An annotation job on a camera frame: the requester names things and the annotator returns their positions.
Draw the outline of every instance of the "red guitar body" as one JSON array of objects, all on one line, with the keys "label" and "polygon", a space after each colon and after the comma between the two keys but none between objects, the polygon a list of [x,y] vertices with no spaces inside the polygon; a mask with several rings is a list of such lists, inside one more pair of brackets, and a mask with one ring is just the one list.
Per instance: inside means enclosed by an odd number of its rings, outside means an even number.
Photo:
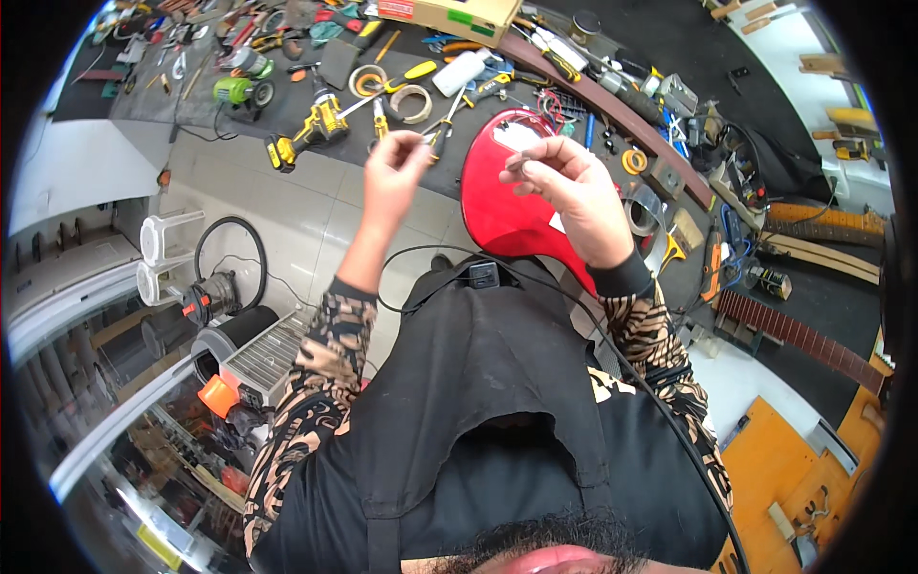
[{"label": "red guitar body", "polygon": [[551,135],[554,132],[547,120],[521,108],[506,109],[485,124],[472,141],[462,171],[460,203],[465,228],[488,253],[557,259],[596,297],[587,265],[574,253],[567,236],[549,225],[554,215],[551,204],[538,196],[514,196],[513,184],[498,181],[507,158],[531,147],[533,140]]}]

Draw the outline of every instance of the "cardboard box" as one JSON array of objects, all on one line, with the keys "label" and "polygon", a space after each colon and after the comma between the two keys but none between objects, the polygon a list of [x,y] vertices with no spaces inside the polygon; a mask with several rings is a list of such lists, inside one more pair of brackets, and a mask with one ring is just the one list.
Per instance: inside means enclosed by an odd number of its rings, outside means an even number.
[{"label": "cardboard box", "polygon": [[436,28],[496,48],[522,0],[378,0],[379,17]]}]

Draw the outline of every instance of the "yellow drill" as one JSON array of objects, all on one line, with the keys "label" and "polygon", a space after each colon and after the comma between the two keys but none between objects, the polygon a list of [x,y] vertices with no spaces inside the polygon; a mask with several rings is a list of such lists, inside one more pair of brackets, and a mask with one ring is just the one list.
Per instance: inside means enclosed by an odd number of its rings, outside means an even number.
[{"label": "yellow drill", "polygon": [[334,95],[313,68],[312,93],[315,100],[311,114],[303,120],[303,129],[293,140],[279,133],[269,134],[264,139],[272,167],[282,174],[289,174],[296,167],[297,156],[310,145],[330,145],[340,141],[350,130],[338,97]]}]

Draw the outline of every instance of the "tile floor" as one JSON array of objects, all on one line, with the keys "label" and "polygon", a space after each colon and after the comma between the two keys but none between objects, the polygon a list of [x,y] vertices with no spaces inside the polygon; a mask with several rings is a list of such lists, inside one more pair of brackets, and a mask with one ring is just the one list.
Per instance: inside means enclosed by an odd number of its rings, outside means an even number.
[{"label": "tile floor", "polygon": [[[205,130],[201,133],[209,137]],[[292,174],[280,174],[268,163],[260,140],[240,136],[231,141],[206,142],[186,133],[180,133],[175,142],[169,165],[172,183],[161,197],[160,213],[177,209],[203,209],[206,213],[203,224],[183,230],[184,244],[194,247],[204,228],[221,217],[243,217],[262,237],[268,271],[284,279],[307,303],[319,300],[363,216],[362,166],[305,152],[297,159],[297,169]],[[244,301],[250,300],[258,287],[258,265],[232,258],[220,261],[228,253],[257,258],[254,243],[247,236],[238,226],[222,226],[211,234],[201,254],[204,276],[213,269],[237,272]],[[478,249],[465,231],[459,203],[419,188],[389,252],[427,244]],[[383,273],[380,297],[394,307],[400,306],[415,280],[430,269],[430,260],[437,251],[454,261],[465,258],[465,253],[450,249],[405,253]],[[565,271],[554,259],[546,257],[543,261],[556,277]],[[191,265],[184,265],[179,275],[190,282]],[[269,277],[263,304],[283,314],[299,302],[287,287]],[[398,314],[380,306],[369,361],[382,365],[397,335]],[[367,366],[364,375],[372,378],[374,374],[375,369]]]}]

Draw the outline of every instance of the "glue bottle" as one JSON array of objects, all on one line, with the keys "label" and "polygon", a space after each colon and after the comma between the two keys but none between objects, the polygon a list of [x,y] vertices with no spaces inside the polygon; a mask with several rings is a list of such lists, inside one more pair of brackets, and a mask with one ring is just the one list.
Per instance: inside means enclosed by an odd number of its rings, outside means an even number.
[{"label": "glue bottle", "polygon": [[445,68],[433,76],[433,85],[446,97],[455,96],[463,86],[485,71],[485,60],[491,57],[491,50],[464,51]]}]

